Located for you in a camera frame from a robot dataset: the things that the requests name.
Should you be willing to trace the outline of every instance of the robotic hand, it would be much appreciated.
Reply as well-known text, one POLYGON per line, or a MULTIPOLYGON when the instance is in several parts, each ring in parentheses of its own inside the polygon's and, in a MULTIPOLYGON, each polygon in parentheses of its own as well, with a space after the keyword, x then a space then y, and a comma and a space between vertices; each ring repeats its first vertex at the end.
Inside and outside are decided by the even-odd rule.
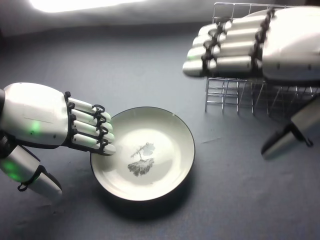
POLYGON ((115 140, 110 121, 103 106, 71 98, 68 91, 63 94, 34 83, 11 84, 0 89, 0 169, 20 183, 19 191, 29 188, 58 200, 61 185, 24 146, 66 146, 110 156, 116 152, 110 144, 115 140))
MULTIPOLYGON (((269 9, 202 27, 183 72, 191 77, 263 78, 280 86, 320 85, 320 7, 269 9)), ((320 135, 320 97, 297 112, 261 153, 270 159, 320 135)))

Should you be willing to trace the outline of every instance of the dark plate rim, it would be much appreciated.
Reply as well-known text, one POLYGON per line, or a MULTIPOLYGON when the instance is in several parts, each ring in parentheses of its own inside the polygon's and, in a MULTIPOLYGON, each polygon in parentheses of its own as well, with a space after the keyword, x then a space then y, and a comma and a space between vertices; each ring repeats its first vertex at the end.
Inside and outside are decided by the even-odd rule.
POLYGON ((133 107, 133 108, 129 108, 127 110, 124 110, 124 111, 121 111, 119 112, 118 114, 114 115, 111 119, 113 119, 114 117, 124 113, 124 112, 127 112, 127 111, 130 111, 130 110, 133 110, 133 109, 141 109, 141 108, 151 108, 151 109, 159 109, 159 110, 163 110, 163 111, 166 111, 170 114, 173 114, 175 115, 178 119, 181 120, 181 122, 183 122, 183 124, 186 126, 186 128, 189 130, 189 133, 191 134, 191 137, 192 137, 192 141, 193 141, 193 160, 192 160, 192 164, 191 164, 191 167, 189 169, 189 171, 187 172, 187 174, 184 176, 184 178, 182 179, 182 181, 175 187, 173 188, 172 190, 170 190, 169 192, 161 195, 161 196, 158 196, 158 197, 155 197, 155 198, 151 198, 151 199, 146 199, 146 200, 132 200, 132 199, 127 199, 127 198, 123 198, 123 197, 120 197, 120 196, 117 196, 115 194, 113 194, 112 192, 108 191, 107 189, 104 188, 104 186, 101 185, 101 183, 99 182, 99 180, 97 179, 96 177, 96 174, 95 174, 95 171, 92 167, 92 153, 90 153, 90 166, 91 166, 91 171, 93 172, 93 175, 94 175, 94 178, 96 179, 96 181, 100 184, 101 187, 103 187, 108 193, 112 194, 113 196, 117 197, 117 198, 120 198, 120 199, 124 199, 124 200, 127 200, 127 201, 132 201, 132 202, 147 202, 147 201, 152 201, 152 200, 156 200, 156 199, 159 199, 159 198, 162 198, 166 195, 168 195, 169 193, 173 192, 176 188, 178 188, 181 183, 187 178, 187 176, 190 174, 190 171, 191 169, 193 168, 194 166, 194 163, 195 163, 195 158, 196 158, 196 144, 195 144, 195 138, 194 138, 194 135, 192 134, 190 128, 188 127, 188 125, 179 117, 177 116, 175 113, 171 112, 171 111, 168 111, 168 110, 165 110, 163 108, 160 108, 160 107, 155 107, 155 106, 138 106, 138 107, 133 107))

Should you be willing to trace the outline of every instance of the wire basket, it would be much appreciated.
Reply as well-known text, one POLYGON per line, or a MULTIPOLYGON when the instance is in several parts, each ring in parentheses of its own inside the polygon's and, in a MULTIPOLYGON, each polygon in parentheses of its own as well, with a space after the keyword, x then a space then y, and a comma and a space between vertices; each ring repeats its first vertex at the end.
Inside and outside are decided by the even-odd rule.
MULTIPOLYGON (((243 18, 246 15, 269 8, 285 9, 292 7, 294 6, 216 2, 212 22, 243 18)), ((226 106, 234 106, 237 113, 242 108, 251 108, 253 115, 263 111, 268 116, 289 118, 298 108, 319 94, 320 90, 317 87, 270 85, 263 78, 209 77, 206 80, 205 92, 205 111, 207 111, 208 104, 220 104, 222 105, 222 111, 226 106)))

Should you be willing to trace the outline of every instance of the dark table surface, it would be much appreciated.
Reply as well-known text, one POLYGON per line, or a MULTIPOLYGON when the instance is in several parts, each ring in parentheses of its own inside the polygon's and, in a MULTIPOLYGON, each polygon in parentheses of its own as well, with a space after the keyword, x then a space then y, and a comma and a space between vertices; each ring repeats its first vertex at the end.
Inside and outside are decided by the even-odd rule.
POLYGON ((87 152, 32 149, 62 184, 50 204, 0 174, 1 239, 320 239, 320 162, 301 145, 263 160, 266 138, 283 124, 250 111, 210 105, 205 81, 182 74, 200 25, 67 29, 10 39, 0 52, 0 87, 53 87, 111 115, 153 106, 182 118, 195 139, 190 175, 148 203, 113 197, 96 181, 87 152))

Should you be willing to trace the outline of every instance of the bright white light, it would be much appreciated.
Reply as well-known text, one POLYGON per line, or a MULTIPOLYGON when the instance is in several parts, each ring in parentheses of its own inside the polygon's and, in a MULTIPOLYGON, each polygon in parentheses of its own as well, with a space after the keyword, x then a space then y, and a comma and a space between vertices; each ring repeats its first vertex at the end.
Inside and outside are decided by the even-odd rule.
POLYGON ((47 13, 58 13, 81 9, 109 7, 144 0, 30 0, 35 9, 47 13))

